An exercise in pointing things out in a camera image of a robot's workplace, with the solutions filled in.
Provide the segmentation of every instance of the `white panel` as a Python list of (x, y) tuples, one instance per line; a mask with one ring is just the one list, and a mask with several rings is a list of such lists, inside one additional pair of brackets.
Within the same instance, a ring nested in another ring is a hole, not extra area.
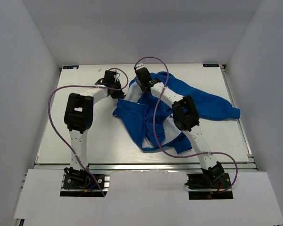
[(226, 64), (260, 0), (24, 0), (57, 63)]
[(189, 200), (185, 172), (114, 171), (105, 198), (60, 197), (62, 177), (62, 170), (29, 170), (15, 217), (25, 226), (283, 224), (266, 173), (239, 173), (233, 200), (210, 201)]
[(259, 169), (283, 214), (283, 0), (264, 0), (235, 50), (228, 74)]
[[(146, 65), (150, 72), (164, 70), (162, 64)], [(80, 65), (79, 69), (62, 70), (58, 86), (79, 84), (93, 85), (102, 78), (105, 70), (119, 67), (127, 72), (130, 80), (135, 77), (133, 65)], [(189, 85), (221, 96), (229, 100), (219, 67), (204, 68), (202, 64), (168, 65), (170, 72)], [(120, 76), (122, 85), (125, 84), (124, 75)], [(70, 135), (64, 123), (64, 114), (70, 93), (82, 93), (82, 88), (62, 89), (56, 93), (52, 118), (59, 132), (67, 141)], [(143, 153), (132, 141), (121, 119), (112, 116), (117, 100), (105, 98), (94, 106), (93, 123), (87, 136), (87, 155), (90, 163), (120, 164), (120, 163), (176, 163), (199, 162), (197, 157), (175, 159), (163, 152)], [(241, 137), (237, 120), (209, 121), (200, 120), (203, 135), (212, 151), (226, 152), (236, 161), (248, 161), (246, 147)], [(168, 151), (176, 154), (175, 149)], [(232, 162), (230, 158), (218, 155), (221, 162)], [(39, 150), (37, 163), (70, 163), (71, 151), (59, 139), (48, 122)]]
[(45, 126), (54, 62), (21, 0), (0, 0), (0, 226), (10, 223)]

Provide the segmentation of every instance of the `white wall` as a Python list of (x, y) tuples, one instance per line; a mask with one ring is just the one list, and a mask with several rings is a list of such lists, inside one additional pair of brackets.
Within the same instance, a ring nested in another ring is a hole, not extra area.
[(21, 0), (0, 0), (0, 226), (33, 166), (58, 67)]
[(262, 0), (227, 69), (256, 163), (283, 215), (283, 0)]
[(260, 0), (24, 0), (59, 66), (226, 64)]

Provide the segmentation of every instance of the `blue garment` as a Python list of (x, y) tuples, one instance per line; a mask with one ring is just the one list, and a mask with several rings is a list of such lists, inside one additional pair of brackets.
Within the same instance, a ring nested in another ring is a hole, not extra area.
[[(158, 78), (163, 83), (166, 82), (166, 72), (151, 73), (151, 77)], [(155, 151), (158, 149), (158, 144), (154, 138), (152, 124), (154, 108), (158, 99), (150, 93), (142, 93), (136, 80), (137, 78), (130, 82), (125, 99), (118, 100), (113, 115), (122, 119), (132, 140), (142, 150)], [(220, 121), (240, 117), (240, 110), (234, 108), (227, 100), (191, 87), (172, 74), (169, 74), (167, 86), (182, 96), (193, 97), (199, 116), (203, 119)], [(174, 147), (177, 153), (190, 150), (190, 141), (175, 127), (173, 119), (170, 118), (171, 114), (172, 109), (167, 104), (160, 102), (155, 120), (159, 142), (165, 142), (162, 146)]]

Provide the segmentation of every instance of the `blue sleeve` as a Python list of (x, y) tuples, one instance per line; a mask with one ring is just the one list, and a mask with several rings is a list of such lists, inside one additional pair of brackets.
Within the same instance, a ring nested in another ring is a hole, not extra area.
[[(152, 73), (151, 76), (160, 79), (163, 83), (166, 82), (166, 72)], [(171, 74), (167, 86), (180, 95), (190, 95), (194, 100), (199, 116), (203, 119), (220, 121), (240, 118), (240, 110), (233, 107), (229, 101), (191, 87)]]

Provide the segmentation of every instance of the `blue cloth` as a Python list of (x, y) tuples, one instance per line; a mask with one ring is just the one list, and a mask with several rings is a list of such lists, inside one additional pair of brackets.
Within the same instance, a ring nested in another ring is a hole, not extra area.
[[(153, 79), (158, 78), (163, 83), (166, 82), (166, 72), (151, 73), (151, 77)], [(136, 83), (136, 80), (137, 78), (130, 82), (129, 92), (133, 84)], [(167, 86), (172, 91), (182, 96), (190, 95), (193, 97), (199, 116), (203, 119), (220, 121), (230, 118), (238, 119), (240, 117), (240, 110), (234, 108), (227, 100), (191, 87), (185, 82), (175, 78), (172, 74), (169, 74)], [(149, 93), (140, 92), (140, 94), (134, 95), (127, 94), (125, 99), (118, 100), (117, 108), (113, 112), (114, 116), (122, 119), (132, 140), (146, 152), (158, 149), (152, 126), (153, 113), (157, 100), (156, 97), (153, 97)], [(165, 136), (165, 125), (163, 122), (171, 114), (172, 109), (167, 104), (160, 102), (155, 121), (155, 129), (160, 143), (167, 138)], [(174, 147), (177, 153), (190, 150), (191, 143), (188, 138), (179, 130), (177, 133), (178, 135), (174, 139), (163, 144), (163, 146)]]

